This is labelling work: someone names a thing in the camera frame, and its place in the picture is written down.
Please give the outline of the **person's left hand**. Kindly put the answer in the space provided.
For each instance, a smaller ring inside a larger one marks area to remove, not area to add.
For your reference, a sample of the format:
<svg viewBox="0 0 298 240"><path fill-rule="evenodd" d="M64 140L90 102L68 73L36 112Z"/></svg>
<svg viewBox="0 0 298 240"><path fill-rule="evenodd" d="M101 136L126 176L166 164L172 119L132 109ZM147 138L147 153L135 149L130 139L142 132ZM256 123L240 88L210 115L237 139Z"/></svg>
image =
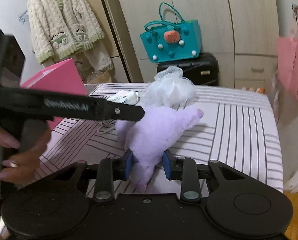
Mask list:
<svg viewBox="0 0 298 240"><path fill-rule="evenodd" d="M13 184L26 184L35 175L40 165L39 157L46 151L51 138L50 129L45 130L29 150L12 155L4 160L4 168L0 172L0 180ZM20 143L12 135L0 127L0 146L5 148L19 148Z"/></svg>

